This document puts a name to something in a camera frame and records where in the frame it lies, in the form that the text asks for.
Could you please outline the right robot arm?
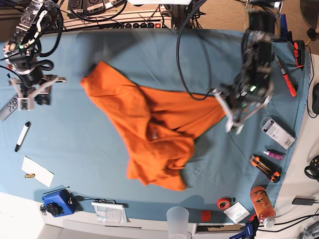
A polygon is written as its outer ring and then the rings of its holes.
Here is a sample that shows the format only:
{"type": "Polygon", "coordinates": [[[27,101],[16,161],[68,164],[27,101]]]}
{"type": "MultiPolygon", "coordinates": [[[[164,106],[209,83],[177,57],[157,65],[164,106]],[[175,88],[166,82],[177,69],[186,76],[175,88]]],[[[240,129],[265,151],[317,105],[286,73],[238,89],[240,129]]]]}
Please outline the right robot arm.
{"type": "Polygon", "coordinates": [[[4,60],[17,76],[10,83],[17,92],[20,111],[30,111],[34,104],[49,105],[52,85],[66,82],[63,77],[44,74],[54,68],[47,57],[56,50],[62,29],[63,16],[56,0],[32,0],[22,13],[13,36],[5,43],[4,60]],[[49,52],[43,53],[40,38],[53,26],[57,27],[56,42],[49,52]]]}

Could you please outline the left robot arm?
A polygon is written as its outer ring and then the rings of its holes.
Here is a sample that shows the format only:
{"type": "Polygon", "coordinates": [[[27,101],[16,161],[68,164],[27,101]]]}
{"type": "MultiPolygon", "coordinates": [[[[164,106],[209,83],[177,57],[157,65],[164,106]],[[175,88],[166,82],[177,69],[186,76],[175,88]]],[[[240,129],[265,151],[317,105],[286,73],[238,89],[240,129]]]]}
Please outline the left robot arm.
{"type": "Polygon", "coordinates": [[[248,27],[241,39],[242,67],[233,84],[213,91],[226,117],[226,129],[240,128],[244,121],[266,107],[273,95],[271,81],[273,42],[280,38],[281,0],[248,0],[248,27]]]}

